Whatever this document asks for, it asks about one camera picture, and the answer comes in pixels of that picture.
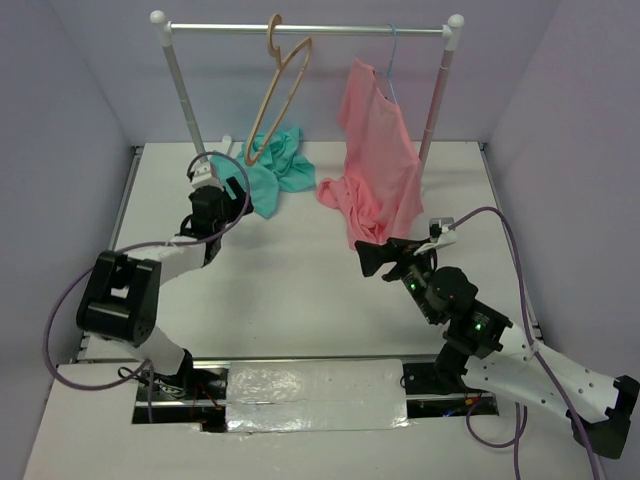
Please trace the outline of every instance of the pink shirt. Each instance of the pink shirt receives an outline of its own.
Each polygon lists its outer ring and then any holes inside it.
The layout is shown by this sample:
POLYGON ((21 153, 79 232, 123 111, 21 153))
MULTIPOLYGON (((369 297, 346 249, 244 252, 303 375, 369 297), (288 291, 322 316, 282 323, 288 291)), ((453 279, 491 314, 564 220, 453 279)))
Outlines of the pink shirt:
POLYGON ((342 98, 338 123, 347 135, 344 175, 318 185, 318 201, 339 209, 349 246, 407 238, 422 213, 422 167, 398 105, 378 89, 373 67, 356 59, 342 98))

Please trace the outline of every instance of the clothes rack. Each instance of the clothes rack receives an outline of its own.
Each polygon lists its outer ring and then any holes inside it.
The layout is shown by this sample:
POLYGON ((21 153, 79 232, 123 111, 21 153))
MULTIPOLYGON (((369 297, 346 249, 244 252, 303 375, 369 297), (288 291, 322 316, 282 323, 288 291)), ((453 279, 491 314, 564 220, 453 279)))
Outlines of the clothes rack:
MULTIPOLYGON (((180 105, 184 113, 191 140, 198 154, 204 153, 204 142, 200 135, 198 122, 193 113, 187 88, 182 78, 182 72, 178 64, 175 50, 173 48, 174 33, 208 33, 208 34, 266 34, 267 25, 243 25, 243 24, 195 24, 195 23, 172 23, 167 19, 164 12, 156 10, 151 13, 151 23, 156 27, 160 45, 164 54, 178 92, 180 105)), ((431 105, 427 116, 427 123, 420 143, 419 157, 424 164, 429 153, 429 147, 433 139, 433 132, 438 119, 438 112, 442 104, 442 97, 447 85, 449 68, 453 60, 453 54, 458 47, 460 31, 464 25, 462 15, 452 15, 446 24, 441 27, 432 28, 407 28, 398 27, 395 34, 398 36, 411 37, 440 37, 445 40, 444 52, 440 61, 438 77, 431 97, 431 105)), ((393 29, 389 25, 384 26, 351 26, 351 25, 278 25, 275 27, 276 34, 285 35, 337 35, 337 36, 392 36, 393 29)))

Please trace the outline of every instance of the hanger hook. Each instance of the hanger hook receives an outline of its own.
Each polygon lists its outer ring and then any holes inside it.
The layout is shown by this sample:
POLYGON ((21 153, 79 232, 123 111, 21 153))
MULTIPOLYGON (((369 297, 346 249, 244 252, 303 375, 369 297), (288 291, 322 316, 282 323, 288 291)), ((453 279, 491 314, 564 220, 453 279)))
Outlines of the hanger hook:
POLYGON ((398 32, 396 31, 396 27, 393 23, 389 22, 388 24, 391 27, 391 32, 393 32, 393 50, 391 51, 391 60, 389 60, 389 67, 387 68, 387 76, 391 76, 391 71, 393 70, 393 59, 396 56, 396 47, 398 46, 398 32))
POLYGON ((282 17, 279 13, 276 13, 269 20, 269 26, 267 27, 267 51, 269 55, 276 59, 276 66, 282 67, 282 57, 280 55, 280 47, 273 44, 273 30, 277 25, 282 23, 282 17))

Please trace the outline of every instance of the white table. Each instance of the white table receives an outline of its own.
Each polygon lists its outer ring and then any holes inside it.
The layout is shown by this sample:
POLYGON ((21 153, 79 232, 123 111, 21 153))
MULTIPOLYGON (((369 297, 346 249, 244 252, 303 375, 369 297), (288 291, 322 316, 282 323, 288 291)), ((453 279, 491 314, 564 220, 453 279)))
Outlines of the white table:
MULTIPOLYGON (((344 143, 308 143, 303 152, 318 181, 342 174, 344 143)), ((145 146, 118 247, 177 232, 190 213, 185 169, 194 154, 191 144, 145 146)), ((495 205, 477 143, 434 144, 423 192, 425 214, 414 222, 414 238, 428 236, 431 217, 459 218, 495 205)), ((461 227, 459 243, 441 251, 440 264, 462 268, 480 300, 520 321, 497 217, 485 213, 461 227)), ((424 321, 400 282, 383 282, 380 274, 362 277, 337 210, 318 203, 313 191, 281 193, 271 219, 247 216, 223 238, 212 264, 162 287, 157 324, 195 358, 438 353, 439 330, 424 321)), ((91 338, 84 358, 129 357, 113 342, 91 338)))
MULTIPOLYGON (((340 143, 305 146, 318 179, 339 176, 344 153, 340 143)), ((184 170, 193 154, 188 144, 145 147, 119 246, 175 233, 189 209, 184 170)), ((426 236, 429 217, 459 218, 495 204, 475 143, 435 143, 423 187, 426 213, 414 224, 416 238, 426 236)), ((498 219, 483 214, 460 227, 459 235, 458 244, 441 251, 440 263, 461 267, 482 301, 521 323, 513 262, 498 219)), ((318 204, 312 192, 282 194, 271 220, 251 215, 223 243, 210 266, 162 288, 158 323, 196 357, 428 354, 442 345, 438 329, 424 321, 400 285, 361 277, 342 216, 318 204)), ((85 352, 87 359, 106 362, 123 357, 96 338, 85 352)), ((96 384, 113 380, 120 365, 60 370, 96 384)), ((136 388, 130 383, 86 393, 55 383, 25 478, 513 478, 511 452, 475 442, 463 418, 370 432, 205 434, 185 424, 132 425, 136 388)), ((500 417, 474 417, 488 440, 512 437, 512 404, 501 402, 500 411, 500 417)), ((523 478, 590 478, 584 449, 560 423, 532 415, 522 440, 523 478)))

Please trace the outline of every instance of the teal cloth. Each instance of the teal cloth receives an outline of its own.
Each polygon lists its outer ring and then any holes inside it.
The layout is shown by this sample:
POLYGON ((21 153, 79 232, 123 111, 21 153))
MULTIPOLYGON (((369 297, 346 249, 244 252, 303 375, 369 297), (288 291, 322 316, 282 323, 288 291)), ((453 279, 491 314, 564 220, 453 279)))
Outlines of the teal cloth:
MULTIPOLYGON (((264 137, 262 133, 256 135, 252 154, 262 146, 264 137)), ((299 128, 292 128, 287 132, 276 131, 256 164, 253 167, 246 167, 251 185, 253 208, 264 218, 270 218, 275 213, 280 190, 300 192, 310 188, 315 189, 315 167, 304 155, 298 153, 301 138, 302 130, 299 128)), ((245 148, 246 144, 243 144, 242 150, 236 157, 243 164, 245 148)), ((218 172, 218 178, 224 180, 233 176, 246 189, 244 179, 235 165, 218 156, 212 157, 212 160, 218 172)))

